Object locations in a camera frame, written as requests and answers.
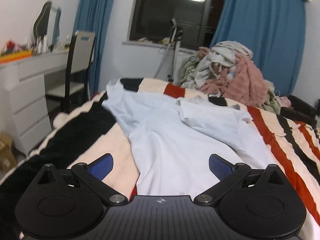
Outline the white t-shirt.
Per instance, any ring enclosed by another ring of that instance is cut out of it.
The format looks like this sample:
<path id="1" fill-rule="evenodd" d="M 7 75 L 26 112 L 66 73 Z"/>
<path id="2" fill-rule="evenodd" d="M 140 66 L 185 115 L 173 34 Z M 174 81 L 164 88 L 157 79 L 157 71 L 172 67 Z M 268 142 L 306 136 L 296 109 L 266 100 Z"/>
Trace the white t-shirt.
<path id="1" fill-rule="evenodd" d="M 251 126 L 251 115 L 239 105 L 132 92 L 120 81 L 109 83 L 106 92 L 102 106 L 130 141 L 139 194 L 196 197 L 219 182 L 209 169 L 212 154 L 252 168 L 275 162 Z"/>

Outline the pile of light clothes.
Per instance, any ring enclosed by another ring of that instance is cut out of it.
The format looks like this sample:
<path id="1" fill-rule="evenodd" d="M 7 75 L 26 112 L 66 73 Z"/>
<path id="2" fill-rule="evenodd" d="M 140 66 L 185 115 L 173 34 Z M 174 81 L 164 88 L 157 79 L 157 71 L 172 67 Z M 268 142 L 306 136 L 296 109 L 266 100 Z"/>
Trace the pile of light clothes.
<path id="1" fill-rule="evenodd" d="M 178 85 L 275 114 L 292 107 L 289 98 L 278 96 L 273 83 L 263 78 L 252 57 L 251 50 L 235 41 L 200 47 L 182 62 Z"/>

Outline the striped fleece blanket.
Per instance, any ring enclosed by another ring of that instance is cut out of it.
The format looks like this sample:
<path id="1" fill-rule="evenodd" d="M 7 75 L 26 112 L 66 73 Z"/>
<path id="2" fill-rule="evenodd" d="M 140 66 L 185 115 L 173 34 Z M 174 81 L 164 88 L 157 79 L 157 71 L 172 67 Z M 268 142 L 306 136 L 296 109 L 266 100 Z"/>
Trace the striped fleece blanket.
<path id="1" fill-rule="evenodd" d="M 106 93 L 60 116 L 60 123 L 40 147 L 17 164 L 1 180 L 1 239 L 19 239 L 20 228 L 15 206 L 31 181 L 46 163 L 59 168 L 78 161 L 94 161 L 104 153 L 112 154 L 114 168 L 105 179 L 126 196 L 136 193 L 138 171 L 133 163 L 129 141 L 113 116 L 102 108 Z M 307 208 L 302 239 L 319 239 L 319 186 L 307 164 L 319 163 L 319 129 L 294 114 L 279 116 L 255 108 L 239 97 L 213 99 L 219 106 L 238 104 L 252 117 L 252 126 L 260 133 Z"/>

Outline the cardboard box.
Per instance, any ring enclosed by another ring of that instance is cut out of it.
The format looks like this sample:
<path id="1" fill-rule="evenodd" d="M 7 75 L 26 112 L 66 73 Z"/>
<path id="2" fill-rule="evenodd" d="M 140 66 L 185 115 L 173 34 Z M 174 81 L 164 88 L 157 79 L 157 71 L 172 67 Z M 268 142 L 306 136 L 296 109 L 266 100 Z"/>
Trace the cardboard box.
<path id="1" fill-rule="evenodd" d="M 0 163 L 1 171 L 9 172 L 16 165 L 16 159 L 11 150 L 12 139 L 4 132 L 0 133 Z"/>

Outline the white black chair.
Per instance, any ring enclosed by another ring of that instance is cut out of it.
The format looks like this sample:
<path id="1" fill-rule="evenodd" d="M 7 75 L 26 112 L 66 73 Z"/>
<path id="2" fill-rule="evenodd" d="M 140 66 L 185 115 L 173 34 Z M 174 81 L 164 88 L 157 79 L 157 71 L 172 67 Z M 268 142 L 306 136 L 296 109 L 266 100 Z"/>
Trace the white black chair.
<path id="1" fill-rule="evenodd" d="M 76 31 L 72 36 L 65 79 L 56 81 L 46 89 L 46 98 L 60 103 L 63 113 L 70 112 L 71 100 L 81 96 L 82 102 L 88 100 L 88 72 L 92 62 L 95 33 Z"/>

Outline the white dressing table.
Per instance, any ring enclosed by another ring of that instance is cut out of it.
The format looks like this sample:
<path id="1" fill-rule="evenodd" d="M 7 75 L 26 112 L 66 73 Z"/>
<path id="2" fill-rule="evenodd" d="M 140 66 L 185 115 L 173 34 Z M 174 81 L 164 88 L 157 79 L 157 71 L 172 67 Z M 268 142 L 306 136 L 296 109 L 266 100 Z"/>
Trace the white dressing table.
<path id="1" fill-rule="evenodd" d="M 51 131 L 44 76 L 67 67 L 68 51 L 1 64 L 1 131 L 25 155 Z"/>

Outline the pink fluffy blanket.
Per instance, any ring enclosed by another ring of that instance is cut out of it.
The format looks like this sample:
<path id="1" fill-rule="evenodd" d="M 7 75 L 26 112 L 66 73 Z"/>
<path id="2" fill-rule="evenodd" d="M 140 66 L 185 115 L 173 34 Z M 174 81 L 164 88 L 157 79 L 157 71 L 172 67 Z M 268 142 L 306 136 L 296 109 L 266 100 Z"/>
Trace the pink fluffy blanket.
<path id="1" fill-rule="evenodd" d="M 264 104 L 268 87 L 247 47 L 233 41 L 219 42 L 212 48 L 200 47 L 198 56 L 209 71 L 208 79 L 198 85 L 201 92 L 254 107 Z"/>

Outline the orange tray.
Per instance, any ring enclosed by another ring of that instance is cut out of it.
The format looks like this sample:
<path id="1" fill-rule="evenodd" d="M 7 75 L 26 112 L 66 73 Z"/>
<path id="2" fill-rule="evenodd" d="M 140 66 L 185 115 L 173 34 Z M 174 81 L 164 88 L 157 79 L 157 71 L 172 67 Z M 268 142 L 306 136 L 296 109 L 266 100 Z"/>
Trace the orange tray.
<path id="1" fill-rule="evenodd" d="M 17 51 L 12 54 L 0 56 L 0 64 L 8 63 L 11 61 L 21 60 L 32 56 L 31 50 Z"/>

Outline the black framed vanity mirror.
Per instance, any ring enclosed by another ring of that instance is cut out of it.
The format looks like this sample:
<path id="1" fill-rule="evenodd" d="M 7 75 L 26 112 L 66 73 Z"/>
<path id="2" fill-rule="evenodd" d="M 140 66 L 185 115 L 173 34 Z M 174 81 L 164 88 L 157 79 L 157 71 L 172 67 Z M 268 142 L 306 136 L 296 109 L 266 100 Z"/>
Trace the black framed vanity mirror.
<path id="1" fill-rule="evenodd" d="M 44 3 L 41 12 L 33 25 L 33 37 L 35 42 L 44 41 L 47 38 L 47 48 L 52 51 L 60 36 L 61 8 L 47 1 Z"/>

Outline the left blue curtain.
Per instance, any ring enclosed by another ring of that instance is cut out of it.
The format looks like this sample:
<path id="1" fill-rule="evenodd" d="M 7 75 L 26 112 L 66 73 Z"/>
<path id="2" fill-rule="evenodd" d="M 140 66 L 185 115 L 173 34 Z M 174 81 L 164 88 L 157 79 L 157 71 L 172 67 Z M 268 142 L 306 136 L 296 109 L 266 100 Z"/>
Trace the left blue curtain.
<path id="1" fill-rule="evenodd" d="M 89 91 L 98 91 L 101 62 L 105 47 L 106 33 L 114 0 L 80 0 L 74 22 L 74 31 L 95 33 L 93 63 L 89 70 Z"/>

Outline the blue curtain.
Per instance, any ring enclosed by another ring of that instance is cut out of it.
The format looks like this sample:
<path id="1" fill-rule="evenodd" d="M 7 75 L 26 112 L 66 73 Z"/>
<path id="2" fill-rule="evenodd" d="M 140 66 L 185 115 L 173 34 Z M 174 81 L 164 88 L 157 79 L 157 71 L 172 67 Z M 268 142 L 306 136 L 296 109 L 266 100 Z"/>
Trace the blue curtain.
<path id="1" fill-rule="evenodd" d="M 89 70 L 89 91 L 98 91 L 101 62 L 105 47 L 106 33 L 114 0 L 80 0 L 74 22 L 74 31 L 95 33 L 93 63 Z"/>
<path id="2" fill-rule="evenodd" d="M 305 0 L 224 0 L 211 41 L 236 41 L 281 95 L 297 82 L 305 44 Z"/>

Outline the right blue curtain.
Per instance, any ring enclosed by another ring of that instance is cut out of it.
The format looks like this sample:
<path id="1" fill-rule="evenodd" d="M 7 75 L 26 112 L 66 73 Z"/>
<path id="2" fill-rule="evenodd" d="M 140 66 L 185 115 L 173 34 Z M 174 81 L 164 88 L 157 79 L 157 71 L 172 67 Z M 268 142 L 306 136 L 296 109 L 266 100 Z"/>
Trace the right blue curtain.
<path id="1" fill-rule="evenodd" d="M 224 0 L 211 41 L 236 41 L 281 95 L 297 82 L 305 44 L 305 0 Z"/>

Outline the dark window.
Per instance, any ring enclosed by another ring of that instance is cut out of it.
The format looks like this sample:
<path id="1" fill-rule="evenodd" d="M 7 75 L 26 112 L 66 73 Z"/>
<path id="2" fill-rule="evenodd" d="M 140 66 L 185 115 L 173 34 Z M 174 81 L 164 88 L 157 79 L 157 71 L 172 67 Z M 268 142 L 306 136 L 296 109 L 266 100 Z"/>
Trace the dark window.
<path id="1" fill-rule="evenodd" d="M 208 47 L 221 16 L 224 0 L 136 0 L 130 40 L 158 43 L 172 32 L 172 19 L 183 31 L 183 48 Z"/>

